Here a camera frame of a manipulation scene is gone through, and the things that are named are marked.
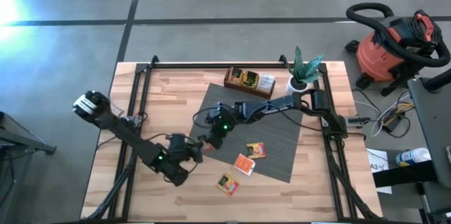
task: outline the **gray fabric mat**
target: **gray fabric mat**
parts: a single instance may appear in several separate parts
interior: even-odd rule
[[[210,84],[199,110],[214,107],[219,101],[233,105],[235,101],[265,101],[266,99],[251,94]],[[196,122],[204,124],[208,111],[199,114]],[[300,111],[285,111],[294,121],[301,122]],[[191,128],[190,137],[206,135],[208,129],[195,125]],[[234,164],[238,154],[247,156],[246,144],[263,142],[266,157],[255,159],[254,172],[271,178],[290,182],[293,162],[295,160],[299,126],[291,123],[282,114],[273,114],[262,118],[251,125],[237,125],[223,139],[219,150],[205,153],[206,156],[219,161]]]

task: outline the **white pot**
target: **white pot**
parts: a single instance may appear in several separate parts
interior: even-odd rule
[[[287,87],[285,88],[285,92],[287,94],[292,94],[293,92],[298,92],[298,93],[302,93],[305,90],[310,88],[310,83],[304,83],[303,85],[294,85],[293,82],[295,81],[295,79],[293,78],[293,76],[290,77],[290,79],[287,82]]]

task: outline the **green plant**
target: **green plant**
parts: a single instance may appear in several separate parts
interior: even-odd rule
[[[296,46],[295,64],[293,65],[293,67],[288,68],[288,70],[293,75],[296,83],[310,83],[318,79],[320,74],[316,71],[316,69],[318,69],[322,59],[323,54],[317,56],[314,60],[306,64],[302,60],[301,49]]]

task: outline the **white container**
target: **white container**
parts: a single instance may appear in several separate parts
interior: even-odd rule
[[[299,88],[298,86],[292,84],[294,80],[295,79],[293,78],[293,76],[291,76],[290,79],[288,80],[287,87],[285,88],[286,94],[292,94],[293,92],[302,93],[310,88],[310,83],[305,83],[305,86]]]
[[[424,147],[412,149],[396,156],[396,163],[401,167],[430,160],[429,150]]]

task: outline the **white paper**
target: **white paper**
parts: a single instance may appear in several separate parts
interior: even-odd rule
[[[371,165],[371,172],[376,173],[382,170],[388,170],[388,161],[387,160],[387,152],[386,151],[379,151],[374,149],[366,149],[368,154],[368,160]],[[392,194],[392,187],[380,187],[376,188],[376,191]]]

